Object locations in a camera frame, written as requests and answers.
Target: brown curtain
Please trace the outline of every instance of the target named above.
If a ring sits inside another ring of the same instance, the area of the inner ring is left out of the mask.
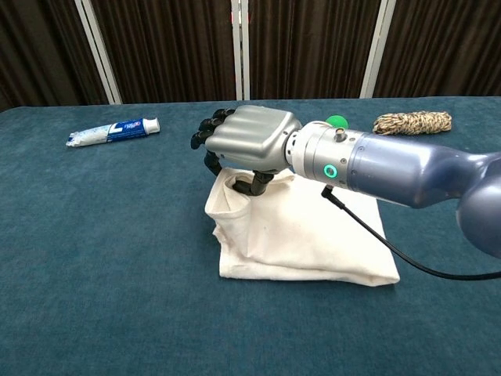
[[[501,95],[501,1],[397,1],[373,96]]]
[[[230,0],[93,5],[124,103],[236,98]]]
[[[73,0],[1,0],[0,45],[0,110],[108,103]]]
[[[250,0],[250,97],[358,97],[380,0]]]

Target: robotic hand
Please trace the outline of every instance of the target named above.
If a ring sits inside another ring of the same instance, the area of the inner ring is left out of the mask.
[[[276,173],[292,167],[328,186],[411,208],[460,199],[456,218],[465,237],[501,258],[501,152],[469,154],[323,121],[301,127],[291,112],[249,105],[204,120],[191,146],[203,143],[214,174],[221,171],[220,158],[254,171],[252,183],[233,186],[250,196],[264,193]]]

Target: black cable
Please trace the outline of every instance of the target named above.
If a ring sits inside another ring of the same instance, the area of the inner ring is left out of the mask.
[[[326,186],[323,189],[322,197],[325,197],[327,200],[336,205],[339,209],[344,210],[350,217],[352,217],[360,226],[369,231],[375,238],[377,238],[381,243],[383,243],[386,247],[390,248],[390,250],[395,253],[398,257],[400,257],[405,262],[414,266],[415,268],[431,274],[432,276],[436,276],[439,278],[445,278],[446,280],[494,280],[497,278],[501,278],[501,272],[495,273],[485,273],[485,274],[449,274],[438,272],[437,270],[430,269],[424,265],[419,264],[417,261],[410,258],[405,253],[399,251],[393,244],[384,239],[380,234],[378,234],[375,230],[373,230],[369,225],[363,222],[353,211],[346,208],[346,205],[343,204],[341,200],[339,200],[336,196],[332,194],[332,187]]]

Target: table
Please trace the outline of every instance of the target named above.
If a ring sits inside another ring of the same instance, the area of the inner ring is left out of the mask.
[[[501,98],[253,101],[305,124],[445,110],[417,136],[501,150]],[[238,102],[21,107],[0,114],[0,374],[475,374],[501,372],[501,281],[441,280],[396,259],[401,281],[226,280],[204,204],[214,176],[189,147]],[[158,117],[159,135],[66,148],[70,132]],[[501,269],[464,240],[455,201],[380,202],[387,238],[450,273]]]

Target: coiled rope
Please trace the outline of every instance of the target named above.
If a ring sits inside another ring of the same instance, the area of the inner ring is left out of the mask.
[[[450,131],[452,118],[446,112],[411,112],[385,114],[374,122],[373,132],[380,135],[419,135]]]

